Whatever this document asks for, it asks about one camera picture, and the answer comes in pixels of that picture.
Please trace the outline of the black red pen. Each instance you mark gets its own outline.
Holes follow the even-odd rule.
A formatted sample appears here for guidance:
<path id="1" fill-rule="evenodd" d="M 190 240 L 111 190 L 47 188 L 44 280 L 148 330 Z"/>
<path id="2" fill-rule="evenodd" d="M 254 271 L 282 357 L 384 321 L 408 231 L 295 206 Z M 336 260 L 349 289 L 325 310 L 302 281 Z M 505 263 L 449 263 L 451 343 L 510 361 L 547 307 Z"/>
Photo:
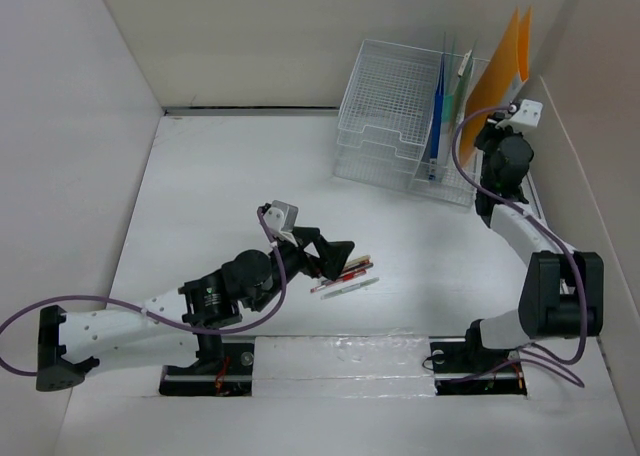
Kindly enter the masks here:
<path id="1" fill-rule="evenodd" d="M 346 274 L 349 274 L 351 272 L 357 272 L 357 271 L 360 271 L 360 270 L 365 270 L 365 269 L 370 268 L 371 266 L 372 266 L 372 261 L 370 260 L 370 261 L 367 261 L 366 263 L 360 264 L 358 266 L 347 267 L 346 269 L 344 268 L 342 274 L 346 275 Z"/>

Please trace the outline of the yellow clear pen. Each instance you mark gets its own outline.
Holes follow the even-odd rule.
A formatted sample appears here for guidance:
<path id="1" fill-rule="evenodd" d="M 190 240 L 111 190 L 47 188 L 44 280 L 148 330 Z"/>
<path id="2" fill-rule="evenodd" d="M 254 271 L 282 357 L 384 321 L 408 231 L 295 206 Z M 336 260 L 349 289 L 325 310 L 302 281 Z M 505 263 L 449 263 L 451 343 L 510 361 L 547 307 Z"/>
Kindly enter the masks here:
<path id="1" fill-rule="evenodd" d="M 358 266 L 360 264 L 366 263 L 367 261 L 370 261 L 370 258 L 371 258 L 370 255 L 364 255 L 364 256 L 352 259 L 345 264 L 345 269 L 347 267 Z"/>

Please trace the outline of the red gel pen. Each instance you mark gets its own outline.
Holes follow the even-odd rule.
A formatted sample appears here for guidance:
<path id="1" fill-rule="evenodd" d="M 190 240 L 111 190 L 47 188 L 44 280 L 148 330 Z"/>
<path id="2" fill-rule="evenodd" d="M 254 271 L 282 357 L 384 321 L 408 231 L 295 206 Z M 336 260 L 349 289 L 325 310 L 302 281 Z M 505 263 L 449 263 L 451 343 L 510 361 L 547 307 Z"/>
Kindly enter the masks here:
<path id="1" fill-rule="evenodd" d="M 343 282 L 352 280 L 354 278 L 360 277 L 364 274 L 367 273 L 368 270 L 372 269 L 374 267 L 373 263 L 367 263 L 367 264 L 363 264 L 359 267 L 354 267 L 348 271 L 346 271 L 345 273 L 341 274 L 336 280 L 328 280 L 325 279 L 321 282 L 322 285 L 325 286 L 333 286 L 336 284 L 341 284 Z"/>

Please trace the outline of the green folder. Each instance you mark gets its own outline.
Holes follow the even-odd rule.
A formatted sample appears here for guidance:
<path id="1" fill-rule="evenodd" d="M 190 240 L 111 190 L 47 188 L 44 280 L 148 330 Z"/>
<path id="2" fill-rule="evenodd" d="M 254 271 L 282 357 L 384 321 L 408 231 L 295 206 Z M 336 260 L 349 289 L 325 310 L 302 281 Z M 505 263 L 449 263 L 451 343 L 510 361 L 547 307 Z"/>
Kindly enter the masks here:
<path id="1" fill-rule="evenodd" d="M 476 44 L 467 51 L 456 49 L 456 38 L 450 45 L 445 45 L 448 52 L 444 56 L 443 76 L 443 108 L 441 113 L 438 164 L 444 168 L 451 152 L 453 132 L 457 126 L 459 115 L 473 72 L 473 57 Z"/>

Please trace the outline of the blue folder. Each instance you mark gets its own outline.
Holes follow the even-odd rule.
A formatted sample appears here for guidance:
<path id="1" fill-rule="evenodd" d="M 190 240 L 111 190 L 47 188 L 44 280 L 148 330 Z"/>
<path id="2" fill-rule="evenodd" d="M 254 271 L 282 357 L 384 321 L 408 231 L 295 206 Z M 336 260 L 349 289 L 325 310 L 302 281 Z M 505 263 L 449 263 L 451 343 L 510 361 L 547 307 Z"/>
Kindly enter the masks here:
<path id="1" fill-rule="evenodd" d="M 440 66 L 438 72 L 438 81 L 436 84 L 434 103 L 432 110 L 432 121 L 430 126 L 429 138 L 423 155 L 423 160 L 427 163 L 427 180 L 435 181 L 438 174 L 438 153 L 439 141 L 441 134 L 442 112 L 445 94 L 445 67 L 446 67 L 446 41 L 447 36 L 443 36 L 442 52 L 440 57 Z"/>

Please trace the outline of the white green pen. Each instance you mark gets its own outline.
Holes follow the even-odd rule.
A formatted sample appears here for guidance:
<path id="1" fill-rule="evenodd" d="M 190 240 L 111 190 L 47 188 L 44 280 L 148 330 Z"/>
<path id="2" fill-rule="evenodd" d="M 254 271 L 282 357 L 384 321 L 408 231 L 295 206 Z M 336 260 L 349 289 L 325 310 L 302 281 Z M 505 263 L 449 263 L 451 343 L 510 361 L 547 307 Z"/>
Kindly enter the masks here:
<path id="1" fill-rule="evenodd" d="M 329 292 L 327 294 L 322 295 L 320 297 L 320 299 L 321 300 L 332 299 L 332 298 L 335 298 L 335 297 L 338 297 L 338 296 L 341 296 L 341 295 L 344 295 L 344 294 L 348 294 L 348 293 L 351 293 L 351 292 L 354 292 L 354 291 L 357 291 L 357 290 L 360 290 L 360 289 L 363 289 L 363 288 L 367 288 L 367 287 L 369 287 L 371 285 L 374 285 L 374 284 L 378 283 L 379 281 L 380 281 L 379 277 L 370 278 L 370 279 L 367 279 L 366 281 L 362 281 L 360 283 L 352 284 L 352 285 L 349 285 L 347 287 L 331 291 L 331 292 Z"/>

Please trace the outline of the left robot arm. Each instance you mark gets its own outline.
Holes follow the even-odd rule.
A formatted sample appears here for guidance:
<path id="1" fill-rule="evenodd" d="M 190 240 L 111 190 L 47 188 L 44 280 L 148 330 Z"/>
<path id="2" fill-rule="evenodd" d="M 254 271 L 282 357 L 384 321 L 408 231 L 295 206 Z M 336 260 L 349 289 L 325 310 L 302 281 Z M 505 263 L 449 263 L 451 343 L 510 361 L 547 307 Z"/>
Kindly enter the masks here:
<path id="1" fill-rule="evenodd" d="M 243 310 L 269 317 L 282 307 L 291 280 L 335 281 L 355 244 L 329 242 L 320 230 L 268 231 L 271 250 L 245 250 L 219 269 L 141 303 L 70 312 L 58 302 L 39 312 L 36 389 L 73 388 L 89 376 L 155 364 L 212 372 L 222 365 L 222 338 L 252 329 Z"/>

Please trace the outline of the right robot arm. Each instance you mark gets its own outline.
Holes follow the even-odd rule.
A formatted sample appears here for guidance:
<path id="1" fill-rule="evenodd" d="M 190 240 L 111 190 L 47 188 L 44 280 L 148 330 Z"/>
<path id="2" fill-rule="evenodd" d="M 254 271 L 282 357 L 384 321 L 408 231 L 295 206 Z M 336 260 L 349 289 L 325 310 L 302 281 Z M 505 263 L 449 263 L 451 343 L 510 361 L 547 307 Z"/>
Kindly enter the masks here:
<path id="1" fill-rule="evenodd" d="M 499 351 L 538 348 L 550 338 L 574 338 L 576 353 L 556 356 L 577 363 L 587 340 L 603 325 L 604 262 L 595 252 L 575 249 L 532 212 L 522 182 L 534 151 L 522 133 L 494 118 L 485 123 L 475 146 L 482 154 L 475 209 L 527 267 L 518 306 L 500 316 L 473 322 L 462 357 L 473 369 L 494 363 Z"/>

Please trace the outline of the orange folder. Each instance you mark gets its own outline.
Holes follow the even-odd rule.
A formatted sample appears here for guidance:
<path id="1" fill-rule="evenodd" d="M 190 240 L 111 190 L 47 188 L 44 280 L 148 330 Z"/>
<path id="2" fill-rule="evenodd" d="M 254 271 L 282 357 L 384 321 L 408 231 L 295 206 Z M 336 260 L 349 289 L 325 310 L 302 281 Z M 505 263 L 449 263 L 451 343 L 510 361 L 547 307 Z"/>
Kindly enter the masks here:
<path id="1" fill-rule="evenodd" d="M 469 95 L 464 117 L 514 99 L 529 79 L 532 7 L 521 16 L 516 9 L 488 65 Z"/>

